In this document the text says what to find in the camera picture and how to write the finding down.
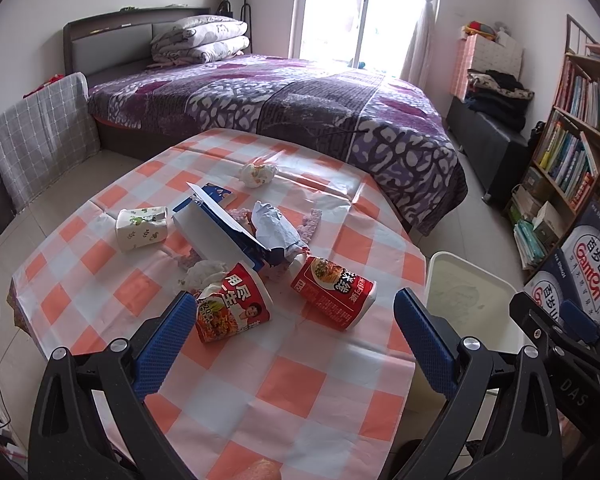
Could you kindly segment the orange checkered tablecloth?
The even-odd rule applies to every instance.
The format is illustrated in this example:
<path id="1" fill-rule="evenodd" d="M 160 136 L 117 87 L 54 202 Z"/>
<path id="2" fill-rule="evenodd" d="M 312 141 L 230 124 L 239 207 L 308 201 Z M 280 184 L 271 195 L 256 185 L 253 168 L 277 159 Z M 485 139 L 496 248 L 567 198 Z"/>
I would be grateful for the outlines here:
<path id="1" fill-rule="evenodd" d="M 273 164 L 247 188 L 239 171 Z M 288 284 L 268 283 L 270 320 L 204 344 L 189 336 L 148 408 L 201 479 L 227 479 L 260 458 L 286 479 L 375 479 L 391 450 L 415 361 L 396 322 L 396 292 L 421 292 L 426 261 L 364 172 L 287 142 L 215 129 L 168 148 L 87 200 L 12 277 L 10 300 L 44 353 L 83 353 L 135 332 L 172 301 L 189 247 L 179 232 L 122 252 L 122 209 L 172 208 L 187 183 L 233 193 L 233 207 L 268 202 L 294 223 L 322 212 L 312 252 L 377 284 L 370 310 L 340 332 Z"/>

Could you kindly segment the crumpled paper ball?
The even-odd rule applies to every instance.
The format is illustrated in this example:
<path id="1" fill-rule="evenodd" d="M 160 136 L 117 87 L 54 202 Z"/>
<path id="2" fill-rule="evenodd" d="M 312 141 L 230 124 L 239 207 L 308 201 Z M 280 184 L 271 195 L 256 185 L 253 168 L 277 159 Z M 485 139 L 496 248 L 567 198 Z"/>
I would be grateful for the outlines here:
<path id="1" fill-rule="evenodd" d="M 277 168 L 264 162 L 250 162 L 239 171 L 239 180 L 247 188 L 260 188 L 276 176 Z"/>

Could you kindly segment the blue white carton box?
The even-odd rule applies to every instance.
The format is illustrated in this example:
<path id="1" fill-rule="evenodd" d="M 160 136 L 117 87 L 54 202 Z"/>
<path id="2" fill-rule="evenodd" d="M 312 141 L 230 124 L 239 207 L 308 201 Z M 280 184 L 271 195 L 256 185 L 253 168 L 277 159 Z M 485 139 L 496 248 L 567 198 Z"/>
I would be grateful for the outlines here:
<path id="1" fill-rule="evenodd" d="M 201 259 L 229 268 L 242 262 L 259 272 L 266 248 L 235 221 L 208 193 L 188 182 L 189 198 L 173 209 L 174 226 Z"/>

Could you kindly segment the folded floral quilt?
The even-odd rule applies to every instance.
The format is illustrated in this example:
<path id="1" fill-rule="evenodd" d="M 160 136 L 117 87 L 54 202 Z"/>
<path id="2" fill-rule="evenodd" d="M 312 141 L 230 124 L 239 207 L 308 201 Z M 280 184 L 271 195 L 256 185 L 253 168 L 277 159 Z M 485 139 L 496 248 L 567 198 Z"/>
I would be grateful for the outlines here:
<path id="1" fill-rule="evenodd" d="M 222 61 L 250 46 L 247 30 L 246 22 L 222 15 L 182 18 L 151 40 L 151 59 L 161 67 Z"/>

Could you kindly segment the window frame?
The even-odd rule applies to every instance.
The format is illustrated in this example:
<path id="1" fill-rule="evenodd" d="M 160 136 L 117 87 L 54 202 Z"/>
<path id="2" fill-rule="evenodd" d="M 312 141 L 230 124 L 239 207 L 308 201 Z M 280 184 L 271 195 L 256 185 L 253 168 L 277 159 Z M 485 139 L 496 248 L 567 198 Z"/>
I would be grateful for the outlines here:
<path id="1" fill-rule="evenodd" d="M 291 55 L 402 72 L 425 0 L 297 0 Z"/>

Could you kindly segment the torn red noodle cup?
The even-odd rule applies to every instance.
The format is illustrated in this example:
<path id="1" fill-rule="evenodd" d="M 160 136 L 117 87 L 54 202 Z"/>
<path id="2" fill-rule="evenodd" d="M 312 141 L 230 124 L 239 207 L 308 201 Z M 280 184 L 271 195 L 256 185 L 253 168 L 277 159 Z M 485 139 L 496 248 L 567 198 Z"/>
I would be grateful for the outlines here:
<path id="1" fill-rule="evenodd" d="M 273 305 L 259 274 L 243 262 L 236 263 L 219 284 L 206 287 L 196 304 L 195 327 L 204 344 L 268 322 Z"/>

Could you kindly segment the pile of clothes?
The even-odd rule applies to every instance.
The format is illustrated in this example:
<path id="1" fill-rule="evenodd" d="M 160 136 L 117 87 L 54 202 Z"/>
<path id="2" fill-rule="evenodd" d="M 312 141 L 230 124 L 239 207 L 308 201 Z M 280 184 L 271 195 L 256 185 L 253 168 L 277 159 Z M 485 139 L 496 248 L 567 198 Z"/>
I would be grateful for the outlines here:
<path id="1" fill-rule="evenodd" d="M 491 117 L 502 126 L 521 133 L 534 92 L 511 74 L 497 70 L 468 70 L 468 88 L 464 99 L 470 110 Z"/>

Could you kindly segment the white trash bin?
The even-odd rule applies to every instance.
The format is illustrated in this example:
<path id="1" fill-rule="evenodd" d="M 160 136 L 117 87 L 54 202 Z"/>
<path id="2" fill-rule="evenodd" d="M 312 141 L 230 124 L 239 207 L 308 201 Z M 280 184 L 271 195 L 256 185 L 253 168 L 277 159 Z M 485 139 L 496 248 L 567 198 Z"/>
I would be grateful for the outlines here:
<path id="1" fill-rule="evenodd" d="M 527 336 L 509 317 L 512 284 L 452 252 L 436 252 L 429 260 L 424 306 L 445 318 L 462 337 L 475 336 L 486 348 L 516 353 Z"/>

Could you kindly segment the white green paper cup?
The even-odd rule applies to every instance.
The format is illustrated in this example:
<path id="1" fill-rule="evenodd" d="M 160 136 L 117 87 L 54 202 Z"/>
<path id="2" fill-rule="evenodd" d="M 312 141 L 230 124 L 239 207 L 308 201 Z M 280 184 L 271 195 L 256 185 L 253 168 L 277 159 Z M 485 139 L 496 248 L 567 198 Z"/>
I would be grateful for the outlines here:
<path id="1" fill-rule="evenodd" d="M 168 237 L 166 207 L 122 209 L 116 220 L 116 239 L 122 252 L 163 242 Z"/>

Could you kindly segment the purple patterned bedspread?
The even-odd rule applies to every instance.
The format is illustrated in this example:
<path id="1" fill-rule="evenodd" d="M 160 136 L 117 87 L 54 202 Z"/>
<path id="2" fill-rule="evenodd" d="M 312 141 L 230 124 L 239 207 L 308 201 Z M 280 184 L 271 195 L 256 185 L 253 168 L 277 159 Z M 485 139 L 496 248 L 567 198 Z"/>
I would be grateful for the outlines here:
<path id="1" fill-rule="evenodd" d="M 298 144 L 369 174 L 404 223 L 429 234 L 468 194 L 464 169 L 422 89 L 383 73 L 242 55 L 95 82 L 102 124 L 184 140 L 213 128 Z"/>

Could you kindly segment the pink white drawer cabinet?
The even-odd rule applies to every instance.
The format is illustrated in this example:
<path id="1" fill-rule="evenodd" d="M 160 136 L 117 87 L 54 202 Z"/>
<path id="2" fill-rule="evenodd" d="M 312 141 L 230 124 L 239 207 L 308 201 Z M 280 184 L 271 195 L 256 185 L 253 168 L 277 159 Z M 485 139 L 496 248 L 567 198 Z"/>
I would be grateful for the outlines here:
<path id="1" fill-rule="evenodd" d="M 524 48 L 507 35 L 498 32 L 495 40 L 480 35 L 460 38 L 457 43 L 457 57 L 451 82 L 451 94 L 461 101 L 468 89 L 468 70 L 496 70 L 520 77 Z"/>

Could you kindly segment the wooden bookshelf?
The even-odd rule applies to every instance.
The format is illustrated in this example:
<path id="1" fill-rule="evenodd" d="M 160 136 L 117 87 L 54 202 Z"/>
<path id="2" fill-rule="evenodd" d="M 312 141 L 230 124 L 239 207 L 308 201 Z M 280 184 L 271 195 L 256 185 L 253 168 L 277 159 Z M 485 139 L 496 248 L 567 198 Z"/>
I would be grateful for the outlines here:
<path id="1" fill-rule="evenodd" d="M 525 278 L 532 278 L 600 197 L 600 42 L 572 16 L 550 114 L 506 212 Z"/>

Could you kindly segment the white curtain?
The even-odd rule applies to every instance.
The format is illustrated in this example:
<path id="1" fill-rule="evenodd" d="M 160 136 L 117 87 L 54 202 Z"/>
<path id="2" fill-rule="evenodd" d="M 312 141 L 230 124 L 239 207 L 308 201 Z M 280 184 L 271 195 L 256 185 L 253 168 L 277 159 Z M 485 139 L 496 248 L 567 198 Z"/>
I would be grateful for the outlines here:
<path id="1" fill-rule="evenodd" d="M 432 33 L 437 21 L 438 1 L 424 0 L 422 15 L 414 29 L 402 68 L 401 78 L 419 88 L 424 88 L 427 80 Z"/>

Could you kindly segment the dark bed headboard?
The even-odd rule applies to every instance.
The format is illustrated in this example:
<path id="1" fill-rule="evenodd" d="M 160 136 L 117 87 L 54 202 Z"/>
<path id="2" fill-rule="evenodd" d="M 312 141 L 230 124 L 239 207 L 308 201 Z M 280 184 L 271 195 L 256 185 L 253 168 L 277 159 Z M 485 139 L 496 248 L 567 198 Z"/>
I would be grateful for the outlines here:
<path id="1" fill-rule="evenodd" d="M 97 75 L 151 58 L 151 40 L 182 18 L 209 14 L 209 8 L 156 6 L 124 8 L 65 24 L 65 74 Z"/>

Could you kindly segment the grey plaid covered furniture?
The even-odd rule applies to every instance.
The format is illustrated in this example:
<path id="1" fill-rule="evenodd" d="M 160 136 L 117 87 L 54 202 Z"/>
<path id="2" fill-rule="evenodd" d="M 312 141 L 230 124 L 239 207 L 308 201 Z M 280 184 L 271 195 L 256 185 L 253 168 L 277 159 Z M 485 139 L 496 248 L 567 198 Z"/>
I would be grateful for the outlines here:
<path id="1" fill-rule="evenodd" d="M 87 99 L 86 77 L 77 72 L 0 115 L 0 175 L 15 210 L 100 151 Z"/>

